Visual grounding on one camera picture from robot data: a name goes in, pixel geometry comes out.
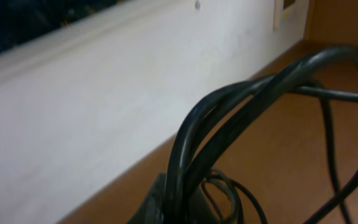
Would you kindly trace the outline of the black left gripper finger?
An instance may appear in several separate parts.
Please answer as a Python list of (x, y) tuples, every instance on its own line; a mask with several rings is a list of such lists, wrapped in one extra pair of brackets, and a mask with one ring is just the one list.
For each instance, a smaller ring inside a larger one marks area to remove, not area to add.
[(162, 224), (166, 174), (159, 173), (139, 209), (127, 224)]

